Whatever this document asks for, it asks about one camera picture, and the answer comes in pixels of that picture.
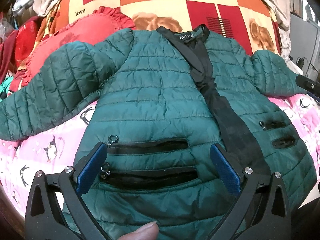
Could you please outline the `left hand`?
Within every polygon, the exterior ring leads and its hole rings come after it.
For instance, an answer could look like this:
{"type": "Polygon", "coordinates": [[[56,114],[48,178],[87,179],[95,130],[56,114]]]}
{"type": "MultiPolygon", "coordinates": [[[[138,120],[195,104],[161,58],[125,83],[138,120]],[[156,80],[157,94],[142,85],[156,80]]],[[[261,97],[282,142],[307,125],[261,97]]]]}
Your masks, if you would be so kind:
{"type": "Polygon", "coordinates": [[[134,232],[125,234],[118,238],[119,240],[156,240],[159,233],[159,227],[156,221],[149,222],[138,228],[134,232]]]}

